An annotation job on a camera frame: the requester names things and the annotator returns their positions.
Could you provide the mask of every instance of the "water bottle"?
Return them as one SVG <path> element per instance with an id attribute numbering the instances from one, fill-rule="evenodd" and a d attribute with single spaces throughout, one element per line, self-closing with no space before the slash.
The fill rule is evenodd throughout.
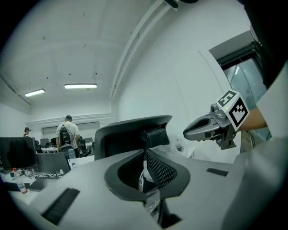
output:
<path id="1" fill-rule="evenodd" d="M 75 156 L 75 152 L 73 149 L 69 149 L 68 150 L 68 155 L 69 155 L 69 163 L 70 163 L 70 168 L 72 170 L 72 168 L 77 165 L 76 163 L 76 156 Z"/>
<path id="2" fill-rule="evenodd" d="M 14 178 L 15 178 L 15 182 L 18 185 L 18 188 L 20 189 L 20 191 L 25 194 L 28 192 L 27 188 L 25 187 L 20 174 L 17 172 L 16 168 L 13 168 L 13 173 L 14 173 Z"/>

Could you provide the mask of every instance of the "ceiling light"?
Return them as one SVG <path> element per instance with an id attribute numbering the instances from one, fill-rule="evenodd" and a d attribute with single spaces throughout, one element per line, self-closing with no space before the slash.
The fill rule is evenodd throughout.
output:
<path id="1" fill-rule="evenodd" d="M 97 88 L 97 84 L 65 84 L 65 88 Z"/>
<path id="2" fill-rule="evenodd" d="M 238 73 L 239 67 L 236 68 L 235 75 Z"/>
<path id="3" fill-rule="evenodd" d="M 37 95 L 37 94 L 40 94 L 40 93 L 45 93 L 45 90 L 44 89 L 39 89 L 39 90 L 33 91 L 31 93 L 26 93 L 25 96 L 26 97 L 30 97 L 30 96 L 34 96 L 34 95 Z"/>

